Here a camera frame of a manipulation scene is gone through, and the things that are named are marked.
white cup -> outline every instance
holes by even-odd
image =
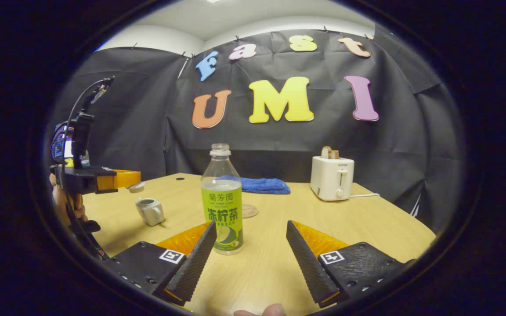
[[[163,206],[161,206],[161,202],[154,198],[143,198],[139,200],[136,202],[136,208],[142,220],[144,220],[144,223],[149,226],[154,226],[165,221]]]

white toaster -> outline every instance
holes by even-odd
[[[354,170],[354,160],[315,156],[311,160],[311,189],[324,201],[347,200],[351,196]]]

lemon image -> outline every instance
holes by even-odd
[[[233,240],[237,238],[235,230],[227,226],[217,230],[216,234],[217,234],[216,242],[219,242],[220,244],[229,244],[230,242],[233,242]]]

plastic bottle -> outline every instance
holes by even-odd
[[[218,254],[243,250],[241,177],[229,160],[229,144],[212,144],[212,160],[202,175],[202,203],[207,222],[216,221]]]

white wall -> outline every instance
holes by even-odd
[[[321,16],[286,16],[239,26],[206,41],[186,32],[165,28],[164,26],[132,25],[113,36],[98,50],[113,47],[132,47],[137,42],[136,47],[156,48],[176,54],[186,52],[185,56],[191,56],[191,54],[199,54],[220,44],[235,40],[235,36],[244,38],[264,32],[293,29],[322,30],[324,25],[328,30],[336,32],[346,32],[359,36],[366,34],[371,38],[374,37],[374,27],[371,28],[354,22]]]
[[[113,47],[136,47],[155,48],[177,54],[185,53],[185,56],[202,52],[204,41],[196,36],[165,28],[157,25],[132,25],[118,32],[107,40],[97,50]]]
[[[294,29],[323,30],[323,26],[330,31],[347,32],[358,36],[366,34],[370,38],[374,38],[374,27],[370,28],[357,23],[322,16],[285,16],[247,24],[214,36],[204,43],[202,51],[235,40],[235,36],[243,38],[264,32]]]

